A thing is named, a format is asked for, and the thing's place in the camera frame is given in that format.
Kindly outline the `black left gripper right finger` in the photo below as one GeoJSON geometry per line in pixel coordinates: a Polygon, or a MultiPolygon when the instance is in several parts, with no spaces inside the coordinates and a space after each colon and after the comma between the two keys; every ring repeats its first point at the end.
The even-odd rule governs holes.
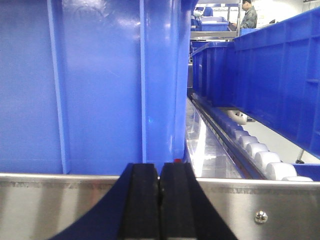
{"type": "Polygon", "coordinates": [[[190,192],[182,163],[166,163],[160,175],[160,226],[163,240],[197,238],[190,192]]]}

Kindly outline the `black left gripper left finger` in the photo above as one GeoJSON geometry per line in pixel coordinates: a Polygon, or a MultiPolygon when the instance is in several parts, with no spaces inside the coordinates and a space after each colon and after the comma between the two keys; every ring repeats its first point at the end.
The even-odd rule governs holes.
{"type": "Polygon", "coordinates": [[[118,240],[158,240],[158,173],[151,163],[134,164],[118,240]]]}

